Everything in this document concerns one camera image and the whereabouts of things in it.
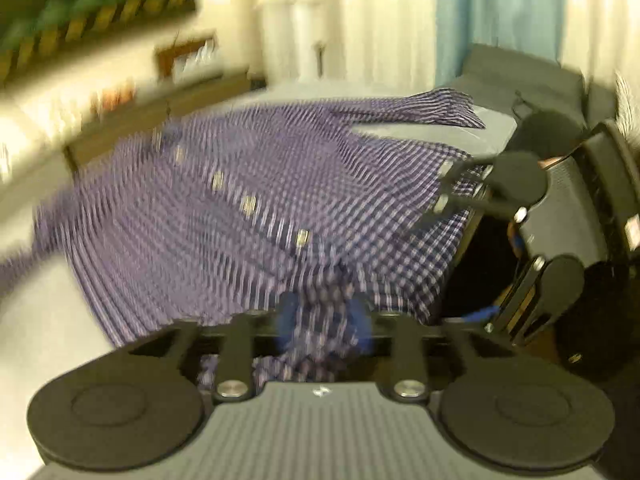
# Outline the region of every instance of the wall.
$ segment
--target wall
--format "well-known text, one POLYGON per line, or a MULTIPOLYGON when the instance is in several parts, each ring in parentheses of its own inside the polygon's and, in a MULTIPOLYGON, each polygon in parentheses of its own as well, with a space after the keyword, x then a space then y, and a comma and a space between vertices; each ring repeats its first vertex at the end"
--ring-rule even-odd
POLYGON ((132 79, 138 86, 156 79, 153 50, 178 38, 197 36, 215 29, 226 62, 250 66, 259 72, 260 43, 254 27, 254 0, 197 0, 198 13, 144 33, 126 36, 83 52, 47 70, 33 80, 11 86, 0 96, 0 141, 15 155, 14 164, 28 156, 34 141, 50 131, 50 104, 76 101, 81 109, 92 92, 118 86, 132 79))

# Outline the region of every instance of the ribbed gray surface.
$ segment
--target ribbed gray surface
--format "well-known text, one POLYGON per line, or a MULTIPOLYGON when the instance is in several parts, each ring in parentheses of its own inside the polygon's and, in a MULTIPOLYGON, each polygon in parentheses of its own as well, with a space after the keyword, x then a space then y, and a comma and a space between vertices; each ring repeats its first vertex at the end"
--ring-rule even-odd
MULTIPOLYGON (((387 400, 371 383, 270 383, 260 397, 218 408, 191 444, 133 472, 49 465, 33 480, 509 480, 453 449, 426 410, 387 400)), ((591 467, 562 480, 602 480, 591 467)))
POLYGON ((520 228, 529 254, 542 254, 547 260, 573 254, 585 268, 606 260, 602 228, 576 162, 566 158, 547 174, 548 192, 520 228))

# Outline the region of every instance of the gray sofa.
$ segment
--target gray sofa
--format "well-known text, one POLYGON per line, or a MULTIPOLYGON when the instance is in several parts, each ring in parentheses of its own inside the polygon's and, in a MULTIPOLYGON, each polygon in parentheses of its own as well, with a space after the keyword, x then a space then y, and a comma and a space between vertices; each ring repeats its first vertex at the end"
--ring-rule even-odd
POLYGON ((581 126, 594 127, 616 116, 616 94, 598 84, 585 84, 582 74, 558 63, 496 46, 473 44, 462 74, 450 82, 474 98, 475 104, 514 116, 531 108, 555 110, 581 126))

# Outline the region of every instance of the purple plaid shirt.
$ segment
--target purple plaid shirt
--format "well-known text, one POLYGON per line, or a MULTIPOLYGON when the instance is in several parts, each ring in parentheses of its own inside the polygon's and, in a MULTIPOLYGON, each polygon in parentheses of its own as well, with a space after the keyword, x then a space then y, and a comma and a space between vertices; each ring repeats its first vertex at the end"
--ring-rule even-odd
MULTIPOLYGON (((358 341, 355 292, 379 310, 436 319, 436 298, 467 213, 425 231, 444 144, 382 139, 355 123, 484 127, 452 89, 408 98, 259 105, 198 113, 120 144, 36 216, 30 254, 0 266, 0 290, 62 251, 92 312, 123 345, 175 319, 229 322, 300 298, 283 355, 256 363, 267 380, 330 381, 358 341)), ((473 185, 460 182, 457 192, 473 185)), ((201 382, 212 381, 215 359, 201 382)))

